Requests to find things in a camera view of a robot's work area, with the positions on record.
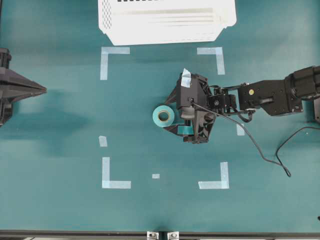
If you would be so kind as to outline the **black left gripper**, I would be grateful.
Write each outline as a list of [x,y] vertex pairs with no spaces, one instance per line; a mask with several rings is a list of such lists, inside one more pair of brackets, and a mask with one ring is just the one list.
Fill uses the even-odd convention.
[[[47,93],[47,89],[9,69],[12,56],[7,48],[0,49],[0,126],[13,115],[12,103]],[[35,89],[32,91],[8,90],[8,86]]]

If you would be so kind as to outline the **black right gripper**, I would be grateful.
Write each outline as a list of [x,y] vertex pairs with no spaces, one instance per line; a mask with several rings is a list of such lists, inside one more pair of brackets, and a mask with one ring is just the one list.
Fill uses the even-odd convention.
[[192,107],[195,109],[195,117],[192,120],[184,120],[184,124],[172,124],[163,129],[180,137],[184,142],[192,144],[204,144],[209,141],[210,133],[216,121],[216,115],[207,112],[208,97],[211,91],[208,89],[208,79],[198,75],[189,74],[179,76],[175,88],[165,100],[165,104],[176,103],[180,113],[181,107],[190,107],[188,98],[193,98]]

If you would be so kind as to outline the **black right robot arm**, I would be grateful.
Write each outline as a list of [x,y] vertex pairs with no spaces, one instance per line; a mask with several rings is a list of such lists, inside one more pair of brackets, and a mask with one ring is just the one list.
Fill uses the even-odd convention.
[[165,130],[184,142],[202,144],[209,141],[216,118],[238,116],[249,123],[257,109],[278,117],[303,111],[303,101],[320,97],[320,68],[310,66],[297,70],[284,79],[261,80],[236,86],[210,85],[199,74],[189,74],[190,84],[179,78],[165,104],[176,104],[183,124],[172,124]]

